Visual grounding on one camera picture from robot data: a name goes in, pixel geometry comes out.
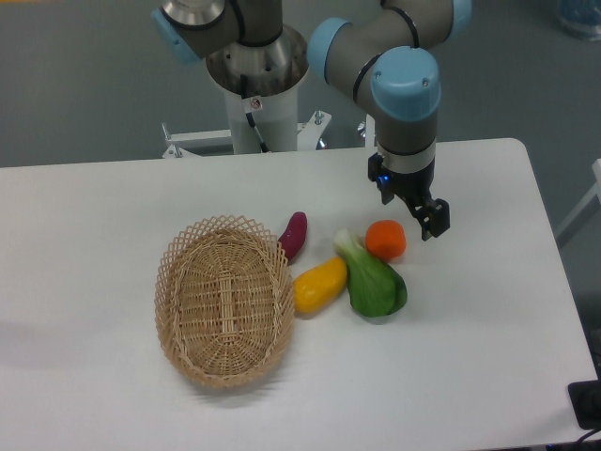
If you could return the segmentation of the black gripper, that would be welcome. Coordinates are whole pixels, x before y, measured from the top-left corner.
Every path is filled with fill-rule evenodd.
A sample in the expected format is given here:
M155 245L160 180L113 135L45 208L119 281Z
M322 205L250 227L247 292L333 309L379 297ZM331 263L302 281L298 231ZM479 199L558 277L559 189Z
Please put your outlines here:
M367 177L377 185L381 203L387 205L396 197L401 199L421 228L423 241L437 238L450 228L449 204L433 199L430 187L434 179L435 163L424 169L404 174L392 171L384 165L381 155L375 153L367 163Z

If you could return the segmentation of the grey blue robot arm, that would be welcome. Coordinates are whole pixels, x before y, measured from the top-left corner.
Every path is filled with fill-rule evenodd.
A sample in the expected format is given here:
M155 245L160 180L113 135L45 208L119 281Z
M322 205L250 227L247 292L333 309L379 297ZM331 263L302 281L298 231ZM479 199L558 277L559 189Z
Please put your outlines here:
M151 17L185 62L204 61L224 93L237 154L296 150L298 89L308 73L375 121L367 176L383 203L402 200L424 239L450 226L434 198L439 66L430 50L463 30L468 1L384 1L356 25L339 18L309 38L285 24L279 1L164 1Z

